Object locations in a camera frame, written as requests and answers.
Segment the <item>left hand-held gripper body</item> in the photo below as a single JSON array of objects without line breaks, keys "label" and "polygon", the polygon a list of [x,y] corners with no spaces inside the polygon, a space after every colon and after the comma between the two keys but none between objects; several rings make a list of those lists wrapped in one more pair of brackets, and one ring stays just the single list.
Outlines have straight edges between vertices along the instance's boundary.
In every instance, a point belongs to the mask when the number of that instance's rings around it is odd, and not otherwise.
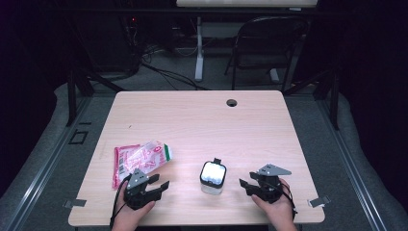
[{"label": "left hand-held gripper body", "polygon": [[130,176],[128,184],[125,188],[124,201],[133,210],[137,210],[145,206],[151,201],[157,201],[158,197],[146,196],[148,175],[136,168]]}]

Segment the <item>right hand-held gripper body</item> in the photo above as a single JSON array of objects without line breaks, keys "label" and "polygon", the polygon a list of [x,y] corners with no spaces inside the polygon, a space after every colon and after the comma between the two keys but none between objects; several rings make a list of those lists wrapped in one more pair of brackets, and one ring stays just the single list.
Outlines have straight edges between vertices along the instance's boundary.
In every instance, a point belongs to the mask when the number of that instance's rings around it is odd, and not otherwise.
[{"label": "right hand-held gripper body", "polygon": [[275,201],[279,200],[282,195],[289,198],[290,196],[284,192],[283,184],[280,180],[281,175],[291,175],[292,173],[289,170],[277,167],[272,164],[266,164],[256,171],[259,174],[266,176],[266,181],[257,181],[260,188],[261,194],[260,197],[272,204]]}]

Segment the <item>clear red-printed plastic bag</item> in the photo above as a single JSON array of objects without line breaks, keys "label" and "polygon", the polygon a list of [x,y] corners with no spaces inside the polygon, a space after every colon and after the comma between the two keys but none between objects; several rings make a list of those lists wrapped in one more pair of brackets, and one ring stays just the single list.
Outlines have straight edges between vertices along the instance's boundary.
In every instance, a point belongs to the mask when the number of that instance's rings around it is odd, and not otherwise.
[{"label": "clear red-printed plastic bag", "polygon": [[112,188],[117,190],[124,178],[136,169],[148,174],[171,160],[171,148],[160,141],[116,147]]}]

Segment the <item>person's right hand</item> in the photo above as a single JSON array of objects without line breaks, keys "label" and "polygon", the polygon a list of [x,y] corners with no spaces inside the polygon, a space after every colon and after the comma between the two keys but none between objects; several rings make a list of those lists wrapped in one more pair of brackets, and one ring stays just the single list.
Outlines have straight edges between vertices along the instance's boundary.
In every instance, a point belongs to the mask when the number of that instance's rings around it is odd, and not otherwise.
[{"label": "person's right hand", "polygon": [[284,194],[274,203],[270,204],[255,194],[251,196],[251,199],[265,212],[276,231],[297,231],[293,222],[293,205],[288,199],[290,186],[284,179],[280,179],[280,182]]}]

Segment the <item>person's left hand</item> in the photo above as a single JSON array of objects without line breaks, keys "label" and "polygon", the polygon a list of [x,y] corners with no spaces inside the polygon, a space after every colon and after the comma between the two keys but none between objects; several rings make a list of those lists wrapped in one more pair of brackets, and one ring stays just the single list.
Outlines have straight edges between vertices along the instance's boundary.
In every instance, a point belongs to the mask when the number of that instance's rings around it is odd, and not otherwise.
[{"label": "person's left hand", "polygon": [[140,209],[133,210],[124,201],[124,192],[120,192],[114,211],[112,231],[136,231],[140,221],[155,206],[155,201],[147,203]]}]

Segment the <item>gray tape piece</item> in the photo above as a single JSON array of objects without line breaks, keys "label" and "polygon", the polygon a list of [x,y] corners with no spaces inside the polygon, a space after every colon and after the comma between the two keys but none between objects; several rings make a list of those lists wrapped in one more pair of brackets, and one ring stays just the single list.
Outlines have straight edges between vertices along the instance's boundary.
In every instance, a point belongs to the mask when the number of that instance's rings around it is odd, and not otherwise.
[{"label": "gray tape piece", "polygon": [[72,209],[73,207],[84,207],[85,205],[86,200],[83,199],[72,199],[64,202],[64,207],[67,209]]},{"label": "gray tape piece", "polygon": [[308,204],[313,207],[324,207],[326,204],[330,203],[331,199],[328,196],[318,197],[308,201]]}]

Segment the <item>black metal stand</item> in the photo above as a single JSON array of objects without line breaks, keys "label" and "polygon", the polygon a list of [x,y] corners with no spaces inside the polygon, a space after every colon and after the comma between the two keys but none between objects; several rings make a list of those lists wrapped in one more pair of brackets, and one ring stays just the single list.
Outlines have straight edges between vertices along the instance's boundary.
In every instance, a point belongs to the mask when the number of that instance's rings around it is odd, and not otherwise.
[{"label": "black metal stand", "polygon": [[76,90],[79,90],[85,97],[92,97],[94,95],[94,88],[90,83],[91,80],[102,84],[114,92],[124,91],[124,88],[103,78],[89,68],[74,65],[67,75],[68,120],[66,126],[70,126],[77,117]]},{"label": "black metal stand", "polygon": [[283,91],[284,95],[291,95],[298,92],[307,86],[318,83],[313,96],[316,100],[324,100],[327,94],[330,94],[330,105],[329,105],[329,120],[335,130],[339,129],[338,125],[338,106],[339,106],[339,87],[340,87],[340,76],[336,68],[331,68],[323,70],[322,72],[295,84],[293,87],[288,88]]}]

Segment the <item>dark computer tower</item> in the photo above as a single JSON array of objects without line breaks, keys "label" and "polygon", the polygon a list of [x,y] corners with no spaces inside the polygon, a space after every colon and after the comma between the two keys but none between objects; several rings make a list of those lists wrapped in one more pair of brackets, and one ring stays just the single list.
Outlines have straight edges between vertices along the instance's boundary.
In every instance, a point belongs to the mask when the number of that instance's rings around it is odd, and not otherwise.
[{"label": "dark computer tower", "polygon": [[140,52],[134,35],[137,27],[128,16],[104,15],[98,21],[95,53],[97,63],[109,70],[136,73],[140,68]]}]

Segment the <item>black folding chair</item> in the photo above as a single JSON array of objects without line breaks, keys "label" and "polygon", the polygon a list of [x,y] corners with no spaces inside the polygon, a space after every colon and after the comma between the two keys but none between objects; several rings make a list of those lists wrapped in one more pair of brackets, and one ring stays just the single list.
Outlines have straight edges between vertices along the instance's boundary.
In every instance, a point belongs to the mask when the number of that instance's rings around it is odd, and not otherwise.
[{"label": "black folding chair", "polygon": [[232,86],[237,84],[237,70],[284,69],[281,90],[288,82],[297,43],[308,31],[309,23],[299,16],[261,16],[245,22],[238,31],[224,74],[232,68]]}]

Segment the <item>white desk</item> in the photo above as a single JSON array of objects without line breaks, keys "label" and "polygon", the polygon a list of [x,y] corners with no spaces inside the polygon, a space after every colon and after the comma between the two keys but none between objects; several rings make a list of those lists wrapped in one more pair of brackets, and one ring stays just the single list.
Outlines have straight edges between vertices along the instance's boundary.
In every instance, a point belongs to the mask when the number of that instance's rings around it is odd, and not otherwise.
[{"label": "white desk", "polygon": [[[302,12],[314,9],[318,0],[176,0],[176,6],[187,10],[283,10]],[[203,39],[230,39],[242,26],[242,22],[204,21],[196,18],[197,59],[194,80],[201,82],[204,71]]]}]

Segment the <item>aluminium floor rail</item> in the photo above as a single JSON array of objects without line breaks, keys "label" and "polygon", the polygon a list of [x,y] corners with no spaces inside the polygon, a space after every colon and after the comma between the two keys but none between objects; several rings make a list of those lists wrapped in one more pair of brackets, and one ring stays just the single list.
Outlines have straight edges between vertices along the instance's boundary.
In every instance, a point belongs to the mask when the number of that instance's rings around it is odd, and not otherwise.
[{"label": "aluminium floor rail", "polygon": [[340,150],[340,159],[344,170],[357,195],[359,203],[366,215],[372,231],[388,231],[383,218],[380,216],[377,206],[375,205],[371,193],[367,188],[359,169],[354,163],[349,148],[346,145],[344,137],[340,130],[336,130],[329,117],[329,106],[323,100],[316,101],[320,113],[323,115],[324,122],[328,127],[336,145]]},{"label": "aluminium floor rail", "polygon": [[0,198],[0,231],[74,231],[68,223],[89,165],[100,120],[99,101],[84,98],[70,126],[62,106],[45,129],[15,181]]}]

